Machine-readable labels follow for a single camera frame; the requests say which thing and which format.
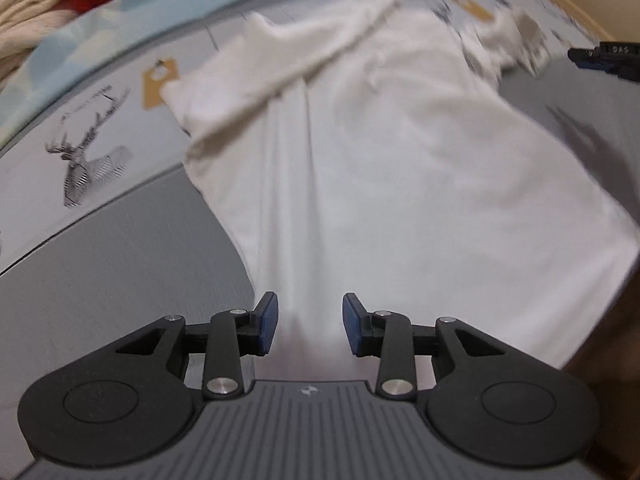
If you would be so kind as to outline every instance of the deer illustration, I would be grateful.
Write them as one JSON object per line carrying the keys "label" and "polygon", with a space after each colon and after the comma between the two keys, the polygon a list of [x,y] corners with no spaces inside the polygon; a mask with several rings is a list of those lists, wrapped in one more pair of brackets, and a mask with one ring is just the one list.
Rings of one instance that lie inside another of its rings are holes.
{"label": "deer illustration", "polygon": [[77,146],[66,141],[66,133],[59,144],[45,144],[47,153],[61,153],[60,158],[68,161],[65,177],[65,206],[81,205],[83,200],[100,191],[114,178],[120,177],[132,153],[126,146],[117,146],[110,153],[95,160],[86,160],[85,151],[98,135],[98,128],[102,126],[113,113],[120,108],[129,90],[119,99],[109,98],[111,107],[104,117],[96,112],[95,123],[84,135],[84,139]]}

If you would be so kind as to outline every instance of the silver screw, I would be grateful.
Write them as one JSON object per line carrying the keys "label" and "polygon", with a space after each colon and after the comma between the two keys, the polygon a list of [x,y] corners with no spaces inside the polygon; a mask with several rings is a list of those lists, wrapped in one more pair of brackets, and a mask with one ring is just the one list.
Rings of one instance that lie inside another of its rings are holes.
{"label": "silver screw", "polygon": [[414,386],[404,379],[389,379],[382,383],[382,390],[389,395],[404,395],[414,389]]}
{"label": "silver screw", "polygon": [[229,377],[216,377],[207,383],[207,390],[212,394],[227,395],[238,389],[238,383]]}

